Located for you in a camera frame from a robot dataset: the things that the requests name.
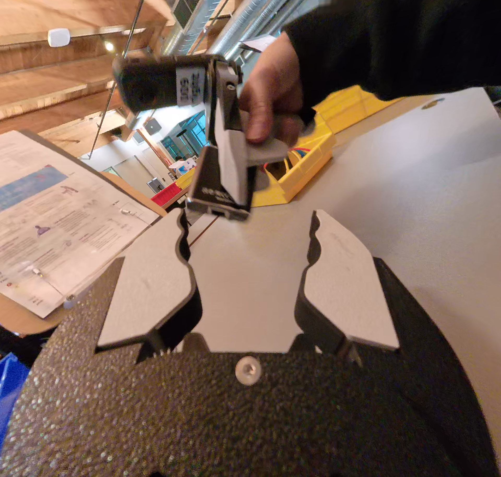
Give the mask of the person's right forearm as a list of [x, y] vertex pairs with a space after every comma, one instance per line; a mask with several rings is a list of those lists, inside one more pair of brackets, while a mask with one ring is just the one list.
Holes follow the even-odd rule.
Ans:
[[284, 31], [306, 106], [351, 86], [384, 101], [500, 86], [500, 0], [336, 0]]

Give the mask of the white ceiling sensor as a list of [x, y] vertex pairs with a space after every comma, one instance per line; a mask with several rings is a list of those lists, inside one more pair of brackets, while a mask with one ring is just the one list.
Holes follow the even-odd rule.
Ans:
[[67, 28], [54, 28], [47, 32], [47, 43], [50, 48], [66, 47], [71, 42], [71, 32]]

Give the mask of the metal air duct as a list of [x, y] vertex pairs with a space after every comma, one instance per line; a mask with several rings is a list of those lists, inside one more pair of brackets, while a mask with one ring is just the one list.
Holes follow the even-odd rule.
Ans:
[[[188, 55], [195, 53], [202, 42], [202, 35], [208, 34], [222, 12], [226, 0], [205, 0], [197, 10], [190, 26], [183, 31], [174, 18], [172, 30], [160, 47], [160, 56]], [[275, 30], [287, 20], [303, 0], [242, 0], [236, 7], [221, 32], [210, 43], [206, 52], [234, 59], [241, 49], [240, 43], [260, 34], [268, 25]]]

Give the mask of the black network adapter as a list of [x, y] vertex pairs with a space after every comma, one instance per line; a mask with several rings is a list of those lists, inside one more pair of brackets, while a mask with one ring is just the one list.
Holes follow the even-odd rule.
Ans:
[[187, 193], [186, 207], [201, 215], [212, 214], [230, 221], [246, 221], [251, 212], [257, 171], [257, 167], [247, 169], [246, 200], [243, 205], [239, 205], [221, 184], [218, 149], [212, 145], [204, 147]]

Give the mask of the yellow plastic bin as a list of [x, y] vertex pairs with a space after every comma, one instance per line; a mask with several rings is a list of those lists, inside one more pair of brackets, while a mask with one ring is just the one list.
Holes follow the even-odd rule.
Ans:
[[336, 139], [325, 120], [318, 114], [310, 135], [300, 137], [287, 157], [278, 163], [265, 165], [269, 186], [255, 192], [252, 207], [289, 203], [333, 158]]
[[402, 99], [403, 97], [382, 100], [374, 94], [362, 90], [360, 86], [351, 86], [329, 94], [314, 109], [325, 121], [340, 116], [354, 117], [354, 122], [348, 123], [348, 125], [353, 125]]

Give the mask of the blue plastic bin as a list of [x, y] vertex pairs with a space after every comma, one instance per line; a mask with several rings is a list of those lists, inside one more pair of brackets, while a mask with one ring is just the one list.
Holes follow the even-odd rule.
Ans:
[[9, 353], [1, 360], [1, 447], [11, 413], [28, 374], [29, 368], [15, 354]]

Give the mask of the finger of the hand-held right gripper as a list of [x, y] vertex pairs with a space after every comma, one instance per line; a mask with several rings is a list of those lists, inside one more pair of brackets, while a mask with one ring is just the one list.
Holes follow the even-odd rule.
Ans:
[[247, 204], [247, 142], [240, 130], [215, 129], [220, 182], [239, 206]]

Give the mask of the red crate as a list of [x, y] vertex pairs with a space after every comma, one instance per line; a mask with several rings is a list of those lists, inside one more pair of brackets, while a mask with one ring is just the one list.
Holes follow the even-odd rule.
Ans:
[[176, 182], [171, 183], [163, 190], [155, 194], [151, 200], [163, 209], [167, 209], [177, 200], [179, 200], [184, 194], [185, 190], [182, 189]]

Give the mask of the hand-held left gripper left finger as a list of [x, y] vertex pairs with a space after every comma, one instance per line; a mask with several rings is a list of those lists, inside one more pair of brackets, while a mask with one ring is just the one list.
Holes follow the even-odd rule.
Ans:
[[126, 250], [97, 350], [148, 344], [174, 350], [202, 317], [184, 209], [169, 212]]

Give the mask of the person's right hand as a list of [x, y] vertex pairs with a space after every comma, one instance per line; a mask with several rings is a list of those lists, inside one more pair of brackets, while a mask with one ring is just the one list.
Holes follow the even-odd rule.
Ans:
[[296, 146], [306, 127], [300, 118], [303, 107], [299, 59], [282, 32], [260, 55], [241, 91], [240, 109], [248, 113], [247, 141], [261, 144], [274, 134]]

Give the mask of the ceiling vent grille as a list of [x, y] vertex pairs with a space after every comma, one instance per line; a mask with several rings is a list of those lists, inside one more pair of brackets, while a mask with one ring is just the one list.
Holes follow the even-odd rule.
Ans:
[[172, 15], [181, 29], [185, 31], [193, 21], [197, 10], [205, 0], [175, 0]]

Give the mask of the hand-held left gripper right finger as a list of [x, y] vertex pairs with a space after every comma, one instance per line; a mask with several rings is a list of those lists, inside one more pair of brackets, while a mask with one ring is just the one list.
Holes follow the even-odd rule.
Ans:
[[327, 354], [338, 354], [352, 344], [398, 350], [370, 251], [324, 210], [313, 211], [309, 239], [295, 320], [313, 347]]

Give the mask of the instruction sheet stand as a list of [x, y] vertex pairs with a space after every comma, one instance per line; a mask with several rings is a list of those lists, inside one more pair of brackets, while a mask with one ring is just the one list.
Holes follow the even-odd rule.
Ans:
[[165, 212], [38, 135], [1, 135], [1, 326], [58, 325], [115, 258]]

